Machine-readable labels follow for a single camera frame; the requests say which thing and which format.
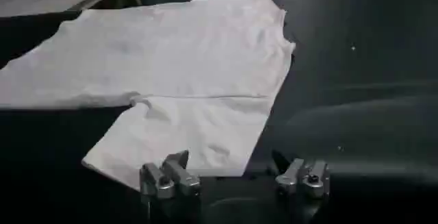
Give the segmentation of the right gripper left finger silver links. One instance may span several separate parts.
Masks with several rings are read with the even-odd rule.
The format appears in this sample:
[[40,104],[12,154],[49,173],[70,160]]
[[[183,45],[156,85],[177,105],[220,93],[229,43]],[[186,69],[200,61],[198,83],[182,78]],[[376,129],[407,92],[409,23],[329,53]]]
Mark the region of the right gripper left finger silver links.
[[156,199],[172,199],[177,194],[198,196],[201,191],[201,179],[188,172],[188,150],[170,153],[161,166],[148,162],[141,166],[140,193]]

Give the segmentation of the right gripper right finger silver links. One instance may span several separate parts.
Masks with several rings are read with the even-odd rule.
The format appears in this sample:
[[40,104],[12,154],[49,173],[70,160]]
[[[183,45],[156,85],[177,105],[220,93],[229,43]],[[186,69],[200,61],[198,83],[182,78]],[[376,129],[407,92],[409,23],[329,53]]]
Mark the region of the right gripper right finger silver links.
[[330,194],[330,171],[324,160],[306,162],[302,158],[288,160],[280,151],[272,151],[278,171],[275,182],[287,195],[303,193],[310,199],[323,199]]

